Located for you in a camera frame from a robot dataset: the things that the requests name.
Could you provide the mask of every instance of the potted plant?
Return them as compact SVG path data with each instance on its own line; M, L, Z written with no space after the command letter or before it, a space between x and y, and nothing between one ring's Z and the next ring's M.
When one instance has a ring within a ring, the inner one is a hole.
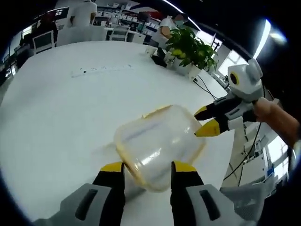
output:
M176 56L174 67L180 74L186 75L194 67L206 71L212 66L216 69L217 62L212 59L212 55L217 53L200 38L196 38L190 28L173 29L171 35L166 42L166 49L172 49L172 55Z

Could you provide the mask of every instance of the plastic container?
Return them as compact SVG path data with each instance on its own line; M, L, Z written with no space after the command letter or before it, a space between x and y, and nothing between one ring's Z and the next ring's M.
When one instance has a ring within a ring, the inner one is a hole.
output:
M163 192L170 186L171 162L192 164L204 148L205 138L194 135L200 127L185 108L170 105L119 127L114 142L138 185Z

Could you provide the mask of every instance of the human hand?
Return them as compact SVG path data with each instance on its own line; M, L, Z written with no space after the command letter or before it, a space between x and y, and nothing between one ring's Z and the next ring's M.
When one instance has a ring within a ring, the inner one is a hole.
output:
M257 121L267 122L273 112L277 107L277 104L273 101L269 101L266 98L260 98L254 104L254 114L256 115Z

